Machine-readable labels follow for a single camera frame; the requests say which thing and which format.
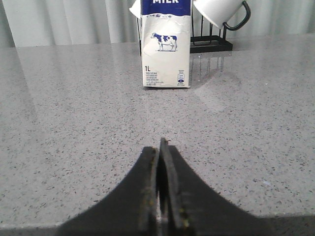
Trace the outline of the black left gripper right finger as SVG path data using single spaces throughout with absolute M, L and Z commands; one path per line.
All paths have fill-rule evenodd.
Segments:
M 165 138 L 159 148 L 159 197 L 167 236 L 313 236 L 313 215 L 258 217 L 209 187 Z

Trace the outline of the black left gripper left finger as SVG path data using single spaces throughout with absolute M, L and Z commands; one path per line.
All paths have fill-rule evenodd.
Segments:
M 158 151 L 144 147 L 125 178 L 99 203 L 62 224 L 58 236 L 154 236 Z

